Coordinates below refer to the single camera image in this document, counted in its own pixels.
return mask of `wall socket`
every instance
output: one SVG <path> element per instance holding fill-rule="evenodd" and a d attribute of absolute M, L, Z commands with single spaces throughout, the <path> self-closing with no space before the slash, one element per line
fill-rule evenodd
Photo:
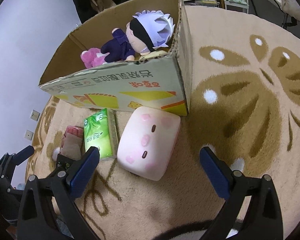
<path fill-rule="evenodd" d="M 26 130 L 25 138 L 31 141 L 32 137 L 33 137 L 33 132 Z"/>
<path fill-rule="evenodd" d="M 35 110 L 32 110 L 30 119 L 35 120 L 35 121 L 38 121 L 39 116 L 40 116 L 40 113 L 39 113 L 39 112 L 37 112 L 37 111 L 35 111 Z"/>

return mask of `blue gripper pad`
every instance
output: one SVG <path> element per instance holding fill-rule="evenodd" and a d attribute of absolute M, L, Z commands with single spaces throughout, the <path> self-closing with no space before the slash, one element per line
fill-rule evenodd
<path fill-rule="evenodd" d="M 210 154 L 207 152 L 205 147 L 200 150 L 199 159 L 202 168 L 207 174 L 218 196 L 224 198 L 225 200 L 228 200 L 230 197 L 230 182 L 222 173 Z"/>
<path fill-rule="evenodd" d="M 90 147 L 81 160 L 72 164 L 68 170 L 67 181 L 70 186 L 69 195 L 72 199 L 82 196 L 89 180 L 91 179 L 96 167 L 100 161 L 99 150 L 96 147 Z"/>
<path fill-rule="evenodd" d="M 34 154 L 34 148 L 29 145 L 13 156 L 14 165 L 18 166 Z"/>

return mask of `tissue package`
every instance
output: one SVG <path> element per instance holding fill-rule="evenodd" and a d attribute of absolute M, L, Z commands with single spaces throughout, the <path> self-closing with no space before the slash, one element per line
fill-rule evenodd
<path fill-rule="evenodd" d="M 100 152 L 100 161 L 115 158 L 118 150 L 118 135 L 114 114 L 105 108 L 84 120 L 84 145 L 87 151 L 91 146 Z"/>

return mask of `open cardboard box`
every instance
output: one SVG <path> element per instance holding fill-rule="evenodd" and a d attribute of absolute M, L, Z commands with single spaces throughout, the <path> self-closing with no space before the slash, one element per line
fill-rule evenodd
<path fill-rule="evenodd" d="M 80 54 L 101 48 L 111 31 L 125 31 L 143 10 L 169 13 L 175 23 L 168 54 L 143 61 L 121 61 L 86 69 Z M 61 43 L 39 87 L 78 107 L 134 111 L 139 106 L 187 115 L 192 78 L 192 42 L 182 0 L 130 0 L 106 9 L 72 31 Z"/>

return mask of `fluffy carpet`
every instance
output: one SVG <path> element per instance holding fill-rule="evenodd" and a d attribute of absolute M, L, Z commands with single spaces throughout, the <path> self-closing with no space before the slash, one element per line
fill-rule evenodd
<path fill-rule="evenodd" d="M 247 176 L 272 176 L 286 237 L 300 221 L 300 40 L 253 15 L 186 11 L 194 55 L 190 114 L 181 118 L 165 175 L 150 181 L 104 161 L 76 203 L 104 240 L 198 239 L 223 204 L 198 162 L 209 145 Z M 52 97 L 26 178 L 47 176 L 67 125 L 82 126 L 92 113 Z M 130 115 L 116 113 L 119 134 Z"/>

